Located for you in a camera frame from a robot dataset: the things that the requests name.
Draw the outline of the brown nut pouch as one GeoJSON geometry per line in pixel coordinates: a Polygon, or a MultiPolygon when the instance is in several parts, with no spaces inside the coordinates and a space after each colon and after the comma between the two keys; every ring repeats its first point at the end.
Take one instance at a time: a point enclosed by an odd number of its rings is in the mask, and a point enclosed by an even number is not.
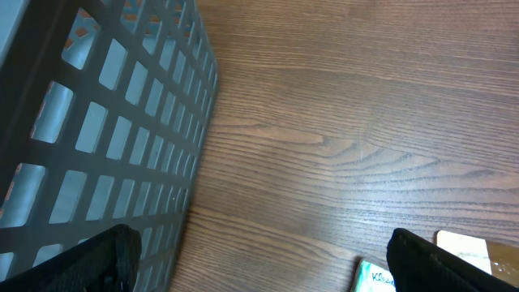
{"type": "Polygon", "coordinates": [[[518,247],[439,230],[435,244],[473,266],[518,287],[518,247]]]}

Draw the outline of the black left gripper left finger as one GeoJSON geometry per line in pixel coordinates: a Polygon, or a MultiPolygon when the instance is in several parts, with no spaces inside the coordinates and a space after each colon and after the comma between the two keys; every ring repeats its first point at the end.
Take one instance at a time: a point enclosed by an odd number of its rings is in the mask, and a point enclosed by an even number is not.
{"type": "Polygon", "coordinates": [[[78,244],[15,277],[2,291],[132,291],[137,280],[142,242],[125,224],[78,244]]]}

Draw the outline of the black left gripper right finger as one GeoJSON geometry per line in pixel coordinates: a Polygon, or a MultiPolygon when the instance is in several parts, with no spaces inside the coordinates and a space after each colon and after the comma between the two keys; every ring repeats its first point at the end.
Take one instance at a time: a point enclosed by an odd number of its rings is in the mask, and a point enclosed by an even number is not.
{"type": "Polygon", "coordinates": [[[402,228],[386,259],[397,292],[518,292],[518,288],[402,228]]]}

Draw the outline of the teal tissue pack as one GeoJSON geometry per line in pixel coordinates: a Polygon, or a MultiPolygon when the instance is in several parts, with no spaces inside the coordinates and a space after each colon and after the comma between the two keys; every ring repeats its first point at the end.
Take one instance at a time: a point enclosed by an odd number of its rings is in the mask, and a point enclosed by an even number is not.
{"type": "Polygon", "coordinates": [[[396,292],[392,274],[378,264],[361,260],[350,292],[396,292]]]}

